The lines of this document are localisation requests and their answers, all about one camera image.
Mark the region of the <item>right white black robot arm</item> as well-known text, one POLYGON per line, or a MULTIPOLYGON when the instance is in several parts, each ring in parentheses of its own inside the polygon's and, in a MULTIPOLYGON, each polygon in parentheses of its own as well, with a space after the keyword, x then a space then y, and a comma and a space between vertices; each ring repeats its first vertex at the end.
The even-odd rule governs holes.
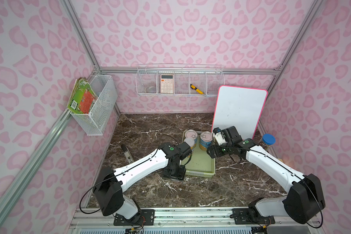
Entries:
POLYGON ((248 222, 259 223, 260 218, 288 216, 299 224, 307 224, 322 214, 325 199, 320 179, 314 174, 305 175, 267 152, 251 138, 243 139, 234 126, 212 131, 213 143, 207 149, 211 158, 236 155, 274 179, 286 196, 274 199, 256 199, 249 204, 248 222))

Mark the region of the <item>beige black stapler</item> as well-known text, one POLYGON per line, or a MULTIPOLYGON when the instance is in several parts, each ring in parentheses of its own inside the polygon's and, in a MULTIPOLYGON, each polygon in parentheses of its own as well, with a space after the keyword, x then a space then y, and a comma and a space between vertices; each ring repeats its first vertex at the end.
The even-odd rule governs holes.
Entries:
POLYGON ((134 163, 134 159, 133 159, 133 157, 132 157, 132 155, 131 155, 129 149, 127 148, 127 146, 124 145, 124 144, 122 144, 122 145, 121 145, 121 149, 122 149, 122 151, 123 151, 123 153, 124 153, 124 156, 125 156, 126 160, 128 161, 128 163, 129 163, 129 164, 134 163))

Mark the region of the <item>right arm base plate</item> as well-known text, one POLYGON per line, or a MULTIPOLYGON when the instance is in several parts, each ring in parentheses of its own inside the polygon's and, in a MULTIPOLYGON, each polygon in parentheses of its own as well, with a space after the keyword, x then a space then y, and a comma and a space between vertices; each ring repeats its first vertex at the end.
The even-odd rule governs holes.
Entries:
POLYGON ((273 216, 261 216, 254 208, 235 208, 232 210, 230 218, 235 221, 236 225, 272 225, 276 221, 273 216))

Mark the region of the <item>red white-lid can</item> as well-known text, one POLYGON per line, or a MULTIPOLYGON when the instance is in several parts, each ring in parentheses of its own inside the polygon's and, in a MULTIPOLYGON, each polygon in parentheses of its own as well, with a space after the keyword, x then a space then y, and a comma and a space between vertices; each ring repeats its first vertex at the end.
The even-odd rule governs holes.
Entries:
POLYGON ((186 142, 186 143, 190 146, 190 148, 191 148, 192 151, 194 150, 194 148, 195 148, 195 146, 196 146, 196 141, 195 141, 194 138, 192 138, 192 137, 187 137, 187 138, 184 139, 184 142, 186 142))

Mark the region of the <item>blue tin can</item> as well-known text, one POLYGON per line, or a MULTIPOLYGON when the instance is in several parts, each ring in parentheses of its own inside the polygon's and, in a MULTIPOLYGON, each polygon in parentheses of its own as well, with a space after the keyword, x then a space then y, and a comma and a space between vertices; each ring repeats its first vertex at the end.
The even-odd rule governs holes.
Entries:
POLYGON ((205 131, 200 134, 199 137, 199 147, 203 151, 207 151, 213 141, 213 136, 211 132, 205 131))
POLYGON ((193 140, 197 141, 198 133, 195 130, 189 129, 189 130, 185 131, 184 137, 185 138, 192 138, 193 140))

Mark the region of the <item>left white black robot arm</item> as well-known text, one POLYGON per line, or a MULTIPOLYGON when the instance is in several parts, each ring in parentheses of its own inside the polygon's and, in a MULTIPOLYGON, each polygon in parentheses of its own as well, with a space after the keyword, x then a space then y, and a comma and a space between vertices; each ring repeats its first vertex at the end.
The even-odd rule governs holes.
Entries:
POLYGON ((102 168, 93 186, 93 194, 102 215, 118 214, 125 219, 139 216, 140 207, 123 193, 142 178, 160 169, 167 178, 184 180, 186 168, 181 161, 191 153, 192 149, 186 142, 179 145, 166 142, 132 164, 118 169, 102 168))

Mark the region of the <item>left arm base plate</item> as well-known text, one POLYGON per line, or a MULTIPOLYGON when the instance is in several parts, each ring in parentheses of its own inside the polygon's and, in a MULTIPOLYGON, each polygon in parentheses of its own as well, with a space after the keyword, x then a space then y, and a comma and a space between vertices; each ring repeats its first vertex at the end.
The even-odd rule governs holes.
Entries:
POLYGON ((139 210, 132 218, 126 219, 124 216, 116 214, 114 226, 153 226, 155 219, 154 209, 139 210))

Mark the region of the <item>green perforated plastic basket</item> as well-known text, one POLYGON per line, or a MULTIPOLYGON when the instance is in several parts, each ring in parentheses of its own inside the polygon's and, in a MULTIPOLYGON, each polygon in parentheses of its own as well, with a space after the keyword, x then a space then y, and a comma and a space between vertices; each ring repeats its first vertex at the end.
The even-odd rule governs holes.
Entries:
POLYGON ((196 141, 196 146, 192 151, 192 154, 184 159, 181 164, 186 167, 186 175, 198 176, 212 178, 215 175, 215 159, 212 159, 206 151, 203 151, 199 147, 199 137, 202 133, 201 131, 196 131, 198 133, 198 139, 196 141))

